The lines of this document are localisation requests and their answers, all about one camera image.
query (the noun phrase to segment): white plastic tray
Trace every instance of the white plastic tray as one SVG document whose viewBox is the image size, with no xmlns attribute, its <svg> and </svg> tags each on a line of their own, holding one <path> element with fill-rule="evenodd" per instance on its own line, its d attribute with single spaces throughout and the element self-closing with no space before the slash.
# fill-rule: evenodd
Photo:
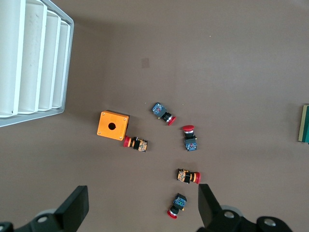
<svg viewBox="0 0 309 232">
<path fill-rule="evenodd" d="M 26 0 L 0 0 L 0 118 L 17 114 Z"/>
<path fill-rule="evenodd" d="M 73 31 L 50 0 L 0 0 L 0 127 L 64 111 Z"/>
<path fill-rule="evenodd" d="M 60 35 L 60 17 L 47 11 L 39 111 L 52 108 Z"/>
</svg>

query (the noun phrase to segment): green object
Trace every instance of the green object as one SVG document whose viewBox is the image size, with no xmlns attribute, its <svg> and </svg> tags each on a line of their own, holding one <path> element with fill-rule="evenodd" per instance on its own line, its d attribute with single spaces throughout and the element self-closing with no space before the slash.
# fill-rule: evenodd
<svg viewBox="0 0 309 232">
<path fill-rule="evenodd" d="M 298 140 L 309 143 L 309 105 L 304 105 Z"/>
</svg>

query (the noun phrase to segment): small stain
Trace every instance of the small stain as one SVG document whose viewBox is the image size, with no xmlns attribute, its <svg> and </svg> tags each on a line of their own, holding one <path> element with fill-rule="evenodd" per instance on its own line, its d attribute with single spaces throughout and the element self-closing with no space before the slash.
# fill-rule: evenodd
<svg viewBox="0 0 309 232">
<path fill-rule="evenodd" d="M 142 67 L 142 69 L 146 69 L 146 68 L 150 67 L 150 65 L 149 65 L 149 58 L 141 59 L 141 67 Z"/>
</svg>

